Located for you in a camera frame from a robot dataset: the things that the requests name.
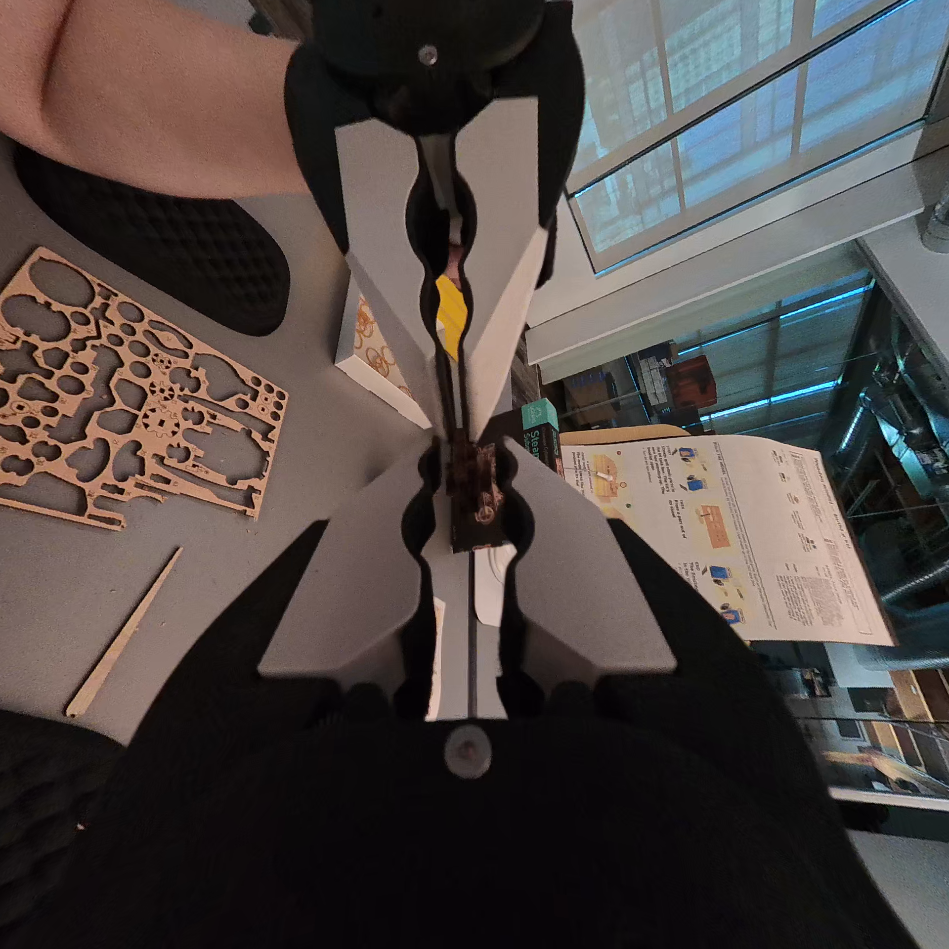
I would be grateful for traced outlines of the large window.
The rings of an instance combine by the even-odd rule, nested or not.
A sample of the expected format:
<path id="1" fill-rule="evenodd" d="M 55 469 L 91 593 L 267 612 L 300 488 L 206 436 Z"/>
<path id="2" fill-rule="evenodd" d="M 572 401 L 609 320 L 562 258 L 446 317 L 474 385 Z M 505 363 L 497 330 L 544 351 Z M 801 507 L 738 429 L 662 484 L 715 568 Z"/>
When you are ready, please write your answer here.
<path id="1" fill-rule="evenodd" d="M 565 197 L 595 274 L 928 119 L 946 1 L 580 2 Z"/>

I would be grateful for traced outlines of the thin wooden stick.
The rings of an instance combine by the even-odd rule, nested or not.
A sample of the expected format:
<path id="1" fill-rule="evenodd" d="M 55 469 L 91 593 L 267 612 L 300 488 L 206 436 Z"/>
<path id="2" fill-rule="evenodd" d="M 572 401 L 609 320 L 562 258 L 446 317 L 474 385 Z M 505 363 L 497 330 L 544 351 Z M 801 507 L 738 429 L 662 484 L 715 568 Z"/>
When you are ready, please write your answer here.
<path id="1" fill-rule="evenodd" d="M 102 653 L 101 658 L 99 658 L 95 666 L 83 680 L 73 698 L 66 704 L 64 710 L 65 718 L 77 719 L 86 714 L 100 693 L 102 686 L 115 668 L 119 658 L 123 655 L 125 648 L 137 632 L 161 588 L 172 573 L 182 552 L 183 547 L 178 547 L 174 550 L 152 585 L 145 591 L 132 613 L 126 619 L 123 626 L 113 636 L 111 642 Z"/>

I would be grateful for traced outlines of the brown cardboard board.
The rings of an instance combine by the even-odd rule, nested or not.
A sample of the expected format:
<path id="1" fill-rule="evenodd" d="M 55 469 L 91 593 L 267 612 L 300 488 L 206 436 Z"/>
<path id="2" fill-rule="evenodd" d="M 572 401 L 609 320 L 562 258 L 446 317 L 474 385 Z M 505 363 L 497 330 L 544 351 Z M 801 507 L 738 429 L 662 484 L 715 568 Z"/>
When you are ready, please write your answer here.
<path id="1" fill-rule="evenodd" d="M 597 429 L 585 432 L 584 434 L 590 436 L 591 444 L 625 444 L 637 441 L 688 436 L 690 433 L 679 426 L 659 423 Z"/>

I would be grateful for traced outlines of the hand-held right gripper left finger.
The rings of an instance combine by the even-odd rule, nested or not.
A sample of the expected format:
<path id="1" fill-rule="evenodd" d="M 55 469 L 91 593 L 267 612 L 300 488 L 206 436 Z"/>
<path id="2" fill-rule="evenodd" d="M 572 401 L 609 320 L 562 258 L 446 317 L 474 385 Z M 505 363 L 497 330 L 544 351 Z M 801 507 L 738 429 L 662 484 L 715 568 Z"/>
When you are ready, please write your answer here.
<path id="1" fill-rule="evenodd" d="M 433 687 L 446 456 L 442 438 L 424 435 L 330 516 L 260 660 L 263 678 Z"/>

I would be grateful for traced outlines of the laser-cut wooden parts sheet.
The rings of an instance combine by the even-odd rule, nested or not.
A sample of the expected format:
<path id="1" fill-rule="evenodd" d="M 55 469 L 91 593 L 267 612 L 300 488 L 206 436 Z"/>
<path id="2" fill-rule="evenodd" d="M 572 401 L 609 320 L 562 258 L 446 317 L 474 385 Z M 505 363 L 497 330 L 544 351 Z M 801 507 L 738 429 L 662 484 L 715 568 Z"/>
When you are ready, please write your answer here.
<path id="1" fill-rule="evenodd" d="M 38 246 L 2 288 L 2 507 L 118 531 L 190 497 L 257 520 L 278 385 Z"/>

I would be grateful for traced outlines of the dark wooden gear stack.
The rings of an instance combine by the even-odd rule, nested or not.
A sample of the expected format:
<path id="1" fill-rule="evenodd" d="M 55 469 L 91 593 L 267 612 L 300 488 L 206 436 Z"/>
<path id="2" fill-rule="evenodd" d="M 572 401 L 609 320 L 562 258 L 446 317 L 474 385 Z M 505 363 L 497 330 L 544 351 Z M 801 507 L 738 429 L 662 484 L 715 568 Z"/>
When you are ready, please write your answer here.
<path id="1" fill-rule="evenodd" d="M 456 439 L 452 449 L 451 494 L 463 520 L 492 524 L 503 504 L 496 484 L 495 445 Z"/>

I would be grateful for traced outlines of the person's left forearm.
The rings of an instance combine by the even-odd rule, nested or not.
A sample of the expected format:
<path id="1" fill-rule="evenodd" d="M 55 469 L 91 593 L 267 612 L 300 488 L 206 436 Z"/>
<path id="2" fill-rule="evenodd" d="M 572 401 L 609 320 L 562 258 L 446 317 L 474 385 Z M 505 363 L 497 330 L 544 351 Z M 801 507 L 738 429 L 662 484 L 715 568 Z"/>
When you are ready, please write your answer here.
<path id="1" fill-rule="evenodd" d="M 306 194 L 284 104 L 294 50 L 172 2 L 3 1 L 2 134 L 158 194 Z"/>

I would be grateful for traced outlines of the yellow plastic bin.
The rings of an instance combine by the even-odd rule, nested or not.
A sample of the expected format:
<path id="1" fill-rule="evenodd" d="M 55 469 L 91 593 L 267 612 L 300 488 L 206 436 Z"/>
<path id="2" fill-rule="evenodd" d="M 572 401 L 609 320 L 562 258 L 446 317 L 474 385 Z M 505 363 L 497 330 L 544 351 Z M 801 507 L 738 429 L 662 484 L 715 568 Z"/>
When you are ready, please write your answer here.
<path id="1" fill-rule="evenodd" d="M 468 309 L 463 293 L 446 274 L 436 281 L 439 294 L 437 321 L 444 330 L 445 350 L 457 360 L 461 336 L 468 323 Z"/>

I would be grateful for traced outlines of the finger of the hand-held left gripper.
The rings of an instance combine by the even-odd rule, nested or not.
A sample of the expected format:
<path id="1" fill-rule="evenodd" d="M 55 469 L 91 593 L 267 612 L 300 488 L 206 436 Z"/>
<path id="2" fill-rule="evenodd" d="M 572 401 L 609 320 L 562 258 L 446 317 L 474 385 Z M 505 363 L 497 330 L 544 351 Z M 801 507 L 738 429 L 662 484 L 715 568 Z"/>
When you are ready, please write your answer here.
<path id="1" fill-rule="evenodd" d="M 378 119 L 336 130 L 346 260 L 434 433 L 457 429 L 450 358 L 436 331 L 436 285 L 451 249 L 419 143 Z"/>
<path id="2" fill-rule="evenodd" d="M 492 101 L 454 140 L 473 235 L 460 266 L 469 292 L 461 344 L 470 442 L 499 401 L 526 323 L 549 233 L 539 222 L 538 101 Z"/>

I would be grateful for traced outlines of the printed instruction sheet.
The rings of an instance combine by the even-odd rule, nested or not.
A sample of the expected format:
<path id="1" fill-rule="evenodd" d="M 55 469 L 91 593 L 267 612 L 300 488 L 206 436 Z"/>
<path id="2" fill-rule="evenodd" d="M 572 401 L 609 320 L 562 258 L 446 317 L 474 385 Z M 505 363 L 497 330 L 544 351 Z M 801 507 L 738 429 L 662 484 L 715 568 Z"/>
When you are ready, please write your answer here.
<path id="1" fill-rule="evenodd" d="M 896 645 L 818 452 L 741 434 L 590 441 L 561 435 L 566 482 L 742 640 Z"/>

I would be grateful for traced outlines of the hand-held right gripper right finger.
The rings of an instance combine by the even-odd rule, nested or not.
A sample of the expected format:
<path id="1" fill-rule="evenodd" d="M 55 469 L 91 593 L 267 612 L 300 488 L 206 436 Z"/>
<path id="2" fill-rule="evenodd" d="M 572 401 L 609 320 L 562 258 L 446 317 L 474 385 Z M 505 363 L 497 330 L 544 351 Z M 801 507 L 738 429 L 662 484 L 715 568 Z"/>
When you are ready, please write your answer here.
<path id="1" fill-rule="evenodd" d="M 607 520 L 510 437 L 496 451 L 509 564 L 503 676 L 598 682 L 668 674 L 677 661 Z"/>

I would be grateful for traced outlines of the white box with rings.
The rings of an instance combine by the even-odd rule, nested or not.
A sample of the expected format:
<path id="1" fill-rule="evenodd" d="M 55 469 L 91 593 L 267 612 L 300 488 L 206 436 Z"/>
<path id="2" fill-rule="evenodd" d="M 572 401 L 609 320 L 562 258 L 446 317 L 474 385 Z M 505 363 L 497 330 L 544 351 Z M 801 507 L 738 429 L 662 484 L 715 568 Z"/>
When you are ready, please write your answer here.
<path id="1" fill-rule="evenodd" d="M 356 282 L 347 287 L 335 366 L 422 430 L 431 423 L 414 399 L 379 323 Z"/>

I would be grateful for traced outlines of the black model kit box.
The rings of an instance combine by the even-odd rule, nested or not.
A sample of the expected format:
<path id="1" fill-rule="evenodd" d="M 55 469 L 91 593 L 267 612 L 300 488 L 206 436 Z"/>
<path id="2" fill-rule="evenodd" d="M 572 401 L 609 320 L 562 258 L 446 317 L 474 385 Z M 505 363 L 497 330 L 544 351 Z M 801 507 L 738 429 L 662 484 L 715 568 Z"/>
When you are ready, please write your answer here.
<path id="1" fill-rule="evenodd" d="M 506 438 L 519 444 L 546 467 L 563 474 L 559 418 L 554 405 L 548 399 L 541 398 L 494 416 L 477 444 L 495 445 L 496 484 L 503 493 L 503 504 L 495 521 L 490 525 L 482 526 L 474 520 L 463 520 L 452 498 L 450 470 L 450 543 L 455 553 L 499 547 L 507 540 L 504 530 L 505 495 L 497 475 L 497 452 L 503 448 Z"/>

